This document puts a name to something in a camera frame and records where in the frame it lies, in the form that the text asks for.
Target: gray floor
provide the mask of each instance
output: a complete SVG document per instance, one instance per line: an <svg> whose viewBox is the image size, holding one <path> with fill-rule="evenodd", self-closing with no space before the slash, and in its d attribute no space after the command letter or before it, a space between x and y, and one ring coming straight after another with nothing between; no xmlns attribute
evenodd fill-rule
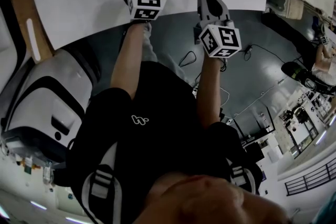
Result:
<svg viewBox="0 0 336 224"><path fill-rule="evenodd" d="M299 57L291 42L261 23L261 12L231 10L230 15L235 26L239 28L243 49L249 44L258 44L274 52L285 62ZM312 16L307 12L304 12L302 20L287 21L306 37L313 33ZM193 39L193 27L197 22L197 13L193 12L162 16L152 23L151 42L154 51L169 53L176 62L179 62L188 51L195 52L197 61L183 68L190 81L195 81L203 62L203 49L200 45L194 45ZM98 57L102 73L102 78L94 88L93 94L109 87L124 30L125 26L119 26L88 37ZM272 116L275 116L286 104L298 84L286 78L280 69L282 62L272 54L254 47L249 61L245 61L243 55L243 53L238 53L231 57L228 60L227 70L221 73L221 87L230 93L228 102L223 106L223 112L226 116L235 117L235 113L240 113L261 97L263 92L271 88L260 100L236 117L242 131L245 134L251 134L259 129L255 120L257 115L260 112L267 115L265 106L269 108ZM193 55L189 55L185 62L191 59ZM283 78L286 79L278 85L278 81ZM224 103L228 94L224 91L221 93L222 103Z"/></svg>

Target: black railing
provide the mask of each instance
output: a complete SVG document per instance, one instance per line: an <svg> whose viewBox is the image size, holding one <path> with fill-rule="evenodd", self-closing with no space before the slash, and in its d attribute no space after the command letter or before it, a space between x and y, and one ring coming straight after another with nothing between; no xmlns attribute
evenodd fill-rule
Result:
<svg viewBox="0 0 336 224"><path fill-rule="evenodd" d="M317 188L336 178L336 158L320 168L285 183L287 196Z"/></svg>

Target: fluorescent light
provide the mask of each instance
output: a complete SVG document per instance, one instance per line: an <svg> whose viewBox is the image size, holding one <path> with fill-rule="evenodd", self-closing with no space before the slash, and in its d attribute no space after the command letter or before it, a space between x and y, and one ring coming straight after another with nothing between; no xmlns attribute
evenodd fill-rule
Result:
<svg viewBox="0 0 336 224"><path fill-rule="evenodd" d="M0 206L0 216L9 219L9 215L5 212L5 210Z"/></svg>
<svg viewBox="0 0 336 224"><path fill-rule="evenodd" d="M30 201L30 203L31 203L32 205L35 205L35 206L37 206L37 207L43 209L43 210L47 210L47 207L44 207L43 205L39 205L37 202Z"/></svg>
<svg viewBox="0 0 336 224"><path fill-rule="evenodd" d="M324 135L326 134L326 132L327 132L327 131L324 131L324 132L323 132L323 134L322 134L321 137L317 140L317 142L316 142L315 145L317 145L317 144L321 141L321 139L324 137Z"/></svg>
<svg viewBox="0 0 336 224"><path fill-rule="evenodd" d="M334 122L335 119L336 119L336 115L332 118L331 122L329 123L329 126L332 125L332 123Z"/></svg>
<svg viewBox="0 0 336 224"><path fill-rule="evenodd" d="M66 218L67 220L69 221L72 221L72 222L75 222L75 223L80 223L80 224L91 224L89 222L84 222L84 221L81 221L81 220L78 220L78 219L74 219L74 218Z"/></svg>

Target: white logo on shirt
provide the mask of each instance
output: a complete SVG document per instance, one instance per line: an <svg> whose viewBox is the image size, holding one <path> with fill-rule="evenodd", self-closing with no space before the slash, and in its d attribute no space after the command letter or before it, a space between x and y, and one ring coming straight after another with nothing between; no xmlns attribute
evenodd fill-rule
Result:
<svg viewBox="0 0 336 224"><path fill-rule="evenodd" d="M147 118L137 117L135 115L132 115L132 120L135 124L141 124L141 125L145 125L146 122L149 121L149 119Z"/></svg>

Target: pants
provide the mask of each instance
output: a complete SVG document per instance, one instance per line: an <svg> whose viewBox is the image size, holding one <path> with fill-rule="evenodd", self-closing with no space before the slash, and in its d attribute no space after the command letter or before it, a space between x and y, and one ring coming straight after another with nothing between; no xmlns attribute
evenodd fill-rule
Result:
<svg viewBox="0 0 336 224"><path fill-rule="evenodd" d="M301 54L304 66L310 71L315 63L316 48L300 32L296 31L283 19L273 13L261 16L261 22L279 35L293 43L298 53Z"/></svg>
<svg viewBox="0 0 336 224"><path fill-rule="evenodd" d="M153 51L153 46L150 41L151 31L152 31L151 24L149 23L146 24L143 32L142 61L158 62L168 67L180 79L190 84L182 68L179 67L179 65L173 60L173 58L169 54L163 54L163 53L156 54Z"/></svg>

